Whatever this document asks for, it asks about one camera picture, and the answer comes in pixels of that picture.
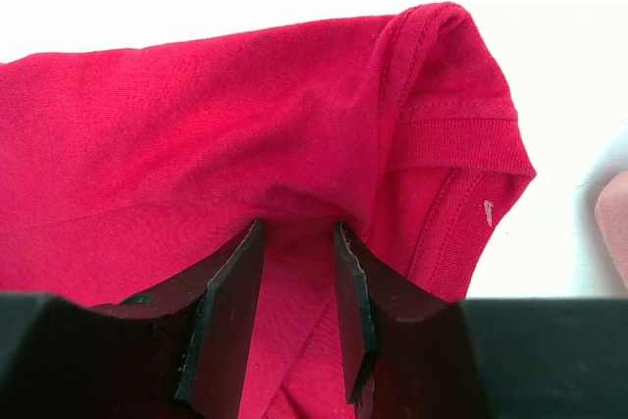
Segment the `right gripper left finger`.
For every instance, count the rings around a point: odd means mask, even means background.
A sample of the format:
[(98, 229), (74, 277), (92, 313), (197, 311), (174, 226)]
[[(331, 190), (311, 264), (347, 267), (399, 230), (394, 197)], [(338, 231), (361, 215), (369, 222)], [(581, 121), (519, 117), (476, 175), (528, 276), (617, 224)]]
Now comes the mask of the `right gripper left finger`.
[(210, 256), (118, 304), (1, 295), (5, 418), (235, 418), (266, 231), (254, 221)]

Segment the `red t shirt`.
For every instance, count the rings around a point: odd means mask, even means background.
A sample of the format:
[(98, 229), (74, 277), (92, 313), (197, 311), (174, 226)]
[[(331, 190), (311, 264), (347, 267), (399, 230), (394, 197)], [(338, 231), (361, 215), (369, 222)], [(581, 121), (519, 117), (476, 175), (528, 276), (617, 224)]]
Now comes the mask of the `red t shirt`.
[(535, 171), (453, 3), (1, 68), (1, 286), (95, 305), (267, 225), (243, 418), (349, 418), (333, 227), (456, 300)]

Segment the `salmon t shirt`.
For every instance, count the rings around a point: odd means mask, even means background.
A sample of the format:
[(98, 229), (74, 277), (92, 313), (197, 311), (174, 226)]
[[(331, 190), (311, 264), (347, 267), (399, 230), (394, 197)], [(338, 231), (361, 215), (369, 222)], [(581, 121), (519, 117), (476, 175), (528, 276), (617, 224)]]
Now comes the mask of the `salmon t shirt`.
[(627, 173), (614, 177), (602, 190), (595, 207), (595, 215), (602, 238), (617, 268), (624, 286), (627, 286)]

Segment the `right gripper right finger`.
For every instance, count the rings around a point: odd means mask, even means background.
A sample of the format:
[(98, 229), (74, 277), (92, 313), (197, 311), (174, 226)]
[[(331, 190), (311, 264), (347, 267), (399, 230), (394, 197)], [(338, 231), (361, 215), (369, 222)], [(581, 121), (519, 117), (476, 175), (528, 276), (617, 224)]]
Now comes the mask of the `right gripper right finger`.
[(623, 418), (625, 298), (444, 301), (334, 229), (345, 397), (358, 418)]

